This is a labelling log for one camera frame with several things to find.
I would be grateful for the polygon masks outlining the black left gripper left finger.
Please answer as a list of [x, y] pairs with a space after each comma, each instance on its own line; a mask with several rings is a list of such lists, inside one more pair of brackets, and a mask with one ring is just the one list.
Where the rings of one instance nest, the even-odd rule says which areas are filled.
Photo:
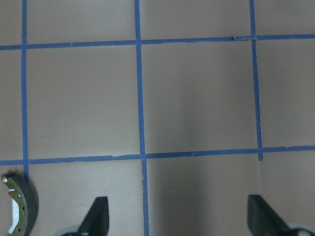
[[78, 236], [107, 236], [109, 205], [107, 197], [97, 197], [78, 228]]

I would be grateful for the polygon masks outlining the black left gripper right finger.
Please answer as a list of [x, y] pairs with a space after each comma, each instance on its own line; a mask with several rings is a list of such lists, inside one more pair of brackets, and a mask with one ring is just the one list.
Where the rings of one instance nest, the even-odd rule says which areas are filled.
[[290, 227], [260, 195], [248, 195], [247, 225], [253, 236], [284, 236]]

